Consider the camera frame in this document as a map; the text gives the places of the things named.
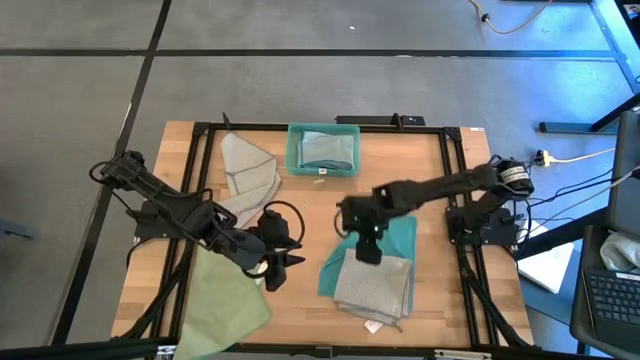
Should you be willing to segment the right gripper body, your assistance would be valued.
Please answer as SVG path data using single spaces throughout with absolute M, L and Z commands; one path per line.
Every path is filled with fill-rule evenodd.
M 356 259 L 367 264 L 380 264 L 382 250 L 377 242 L 383 237 L 395 209 L 375 196 L 347 196 L 337 204 L 345 233 L 356 232 Z

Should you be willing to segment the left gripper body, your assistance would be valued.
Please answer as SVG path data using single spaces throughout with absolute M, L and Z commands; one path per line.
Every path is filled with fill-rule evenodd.
M 277 251 L 282 248 L 300 243 L 301 238 L 294 240 L 289 236 L 289 228 L 286 220 L 272 210 L 266 210 L 258 219 L 258 226 L 251 227 L 248 232 L 262 240 L 266 246 L 267 254 L 261 259 L 260 264 L 265 263 L 266 268 L 253 274 L 246 270 L 243 274 L 254 280 L 263 280 L 268 292 L 277 291 L 287 280 L 286 269 L 280 265 Z

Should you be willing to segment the teal microfiber towel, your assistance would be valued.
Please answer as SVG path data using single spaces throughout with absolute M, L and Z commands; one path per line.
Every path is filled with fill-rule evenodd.
M 411 262 L 408 299 L 405 301 L 409 312 L 414 310 L 416 231 L 417 219 L 414 216 L 394 218 L 389 222 L 389 228 L 384 231 L 383 239 L 378 242 L 384 255 L 405 258 Z M 334 295 L 344 254 L 347 249 L 356 247 L 358 238 L 358 233 L 352 232 L 337 243 L 320 271 L 317 291 L 319 296 L 332 297 Z

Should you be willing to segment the grey waffle microfiber towel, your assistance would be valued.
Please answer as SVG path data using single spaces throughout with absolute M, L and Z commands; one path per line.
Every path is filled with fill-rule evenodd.
M 344 312 L 402 331 L 399 321 L 411 310 L 411 267 L 409 259 L 386 255 L 379 265 L 367 264 L 347 249 L 333 299 Z
M 244 227 L 279 189 L 277 159 L 234 133 L 222 139 L 221 150 L 230 197 L 220 204 Z

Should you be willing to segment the light blue microfiber towel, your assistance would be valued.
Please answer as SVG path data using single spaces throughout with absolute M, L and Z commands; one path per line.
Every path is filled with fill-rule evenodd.
M 298 144 L 296 165 L 300 168 L 353 170 L 354 138 L 352 135 L 304 131 Z

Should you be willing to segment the light green microfiber towel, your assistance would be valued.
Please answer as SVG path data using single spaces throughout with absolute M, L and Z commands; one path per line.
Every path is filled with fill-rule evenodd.
M 270 319 L 271 311 L 254 280 L 224 256 L 199 250 L 174 360 L 203 360 L 248 337 Z

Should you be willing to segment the teal mesh basket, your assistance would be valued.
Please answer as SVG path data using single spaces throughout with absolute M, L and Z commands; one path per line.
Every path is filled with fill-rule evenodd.
M 300 168 L 296 165 L 298 144 L 304 131 L 322 132 L 332 135 L 352 135 L 354 138 L 354 169 L 331 170 L 326 168 Z M 345 124 L 291 123 L 287 132 L 285 166 L 296 176 L 354 177 L 360 170 L 360 127 Z

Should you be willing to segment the black mounting bar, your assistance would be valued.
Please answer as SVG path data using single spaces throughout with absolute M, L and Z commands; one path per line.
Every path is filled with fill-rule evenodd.
M 338 115 L 335 117 L 337 124 L 351 125 L 389 125 L 389 126 L 425 126 L 422 116 L 400 115 Z

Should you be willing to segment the crumpled white cloth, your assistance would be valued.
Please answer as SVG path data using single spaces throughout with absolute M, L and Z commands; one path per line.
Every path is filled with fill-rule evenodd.
M 600 247 L 600 256 L 609 271 L 640 274 L 640 240 L 613 232 Z

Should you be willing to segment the dark laptop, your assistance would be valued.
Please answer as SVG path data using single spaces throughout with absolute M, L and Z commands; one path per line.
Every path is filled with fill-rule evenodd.
M 640 245 L 640 114 L 619 118 L 613 175 L 638 174 L 611 189 L 602 225 L 585 229 L 570 332 L 616 358 L 640 360 L 640 275 L 608 270 L 600 249 L 611 235 Z

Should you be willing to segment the black aluminium table frame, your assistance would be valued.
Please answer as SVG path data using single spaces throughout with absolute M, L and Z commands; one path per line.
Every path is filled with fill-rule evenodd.
M 205 137 L 204 155 L 201 161 L 201 169 L 198 177 L 197 188 L 202 189 L 209 172 L 209 163 L 213 151 L 215 132 L 218 130 L 257 130 L 257 131 L 287 131 L 286 124 L 253 124 L 241 123 L 232 125 L 228 122 L 211 123 L 195 122 L 192 125 L 192 134 L 186 155 L 185 168 L 181 183 L 181 190 L 189 189 L 192 177 L 196 150 L 202 137 Z M 174 255 L 177 251 L 177 241 L 180 239 L 169 238 L 167 258 L 163 268 L 163 278 L 160 282 L 159 294 L 149 306 L 149 310 L 143 316 L 141 323 L 134 329 L 144 330 L 149 327 L 157 317 L 164 313 L 164 303 L 172 291 L 177 292 L 177 300 L 172 313 L 171 321 L 177 322 L 179 312 L 186 301 L 186 274 L 191 267 L 194 253 L 191 244 L 186 246 L 179 262 Z M 150 357 L 170 357 L 175 352 L 178 342 L 177 330 L 171 329 L 168 337 L 143 338 L 134 333 L 123 338 L 113 338 L 109 341 L 68 344 L 66 338 L 70 329 L 75 308 L 69 304 L 63 307 L 61 320 L 56 326 L 53 343 L 49 346 L 7 349 L 0 351 L 0 360 L 133 360 Z M 419 347 L 364 347 L 364 346 L 316 346 L 316 345 L 287 345 L 287 344 L 254 344 L 238 343 L 230 346 L 232 353 L 257 353 L 257 354 L 287 354 L 289 356 L 308 355 L 314 358 L 331 359 L 344 356 L 402 356 L 422 357 L 423 360 L 433 360 L 432 348 Z M 581 343 L 576 354 L 544 351 L 539 347 L 505 347 L 498 345 L 473 345 L 465 350 L 485 352 L 492 355 L 493 360 L 610 360 L 603 357 L 591 357 L 588 355 L 586 345 Z

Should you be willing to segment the silver metal bracket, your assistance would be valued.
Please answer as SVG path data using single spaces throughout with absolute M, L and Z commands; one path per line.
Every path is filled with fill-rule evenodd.
M 493 359 L 490 353 L 485 353 L 485 352 L 436 349 L 434 351 L 433 360 L 493 360 Z

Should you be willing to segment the metal desk frame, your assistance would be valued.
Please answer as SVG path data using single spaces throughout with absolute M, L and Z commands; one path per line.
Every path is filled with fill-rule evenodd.
M 592 0 L 590 8 L 632 95 L 593 123 L 540 122 L 542 133 L 615 135 L 620 116 L 640 110 L 640 0 Z

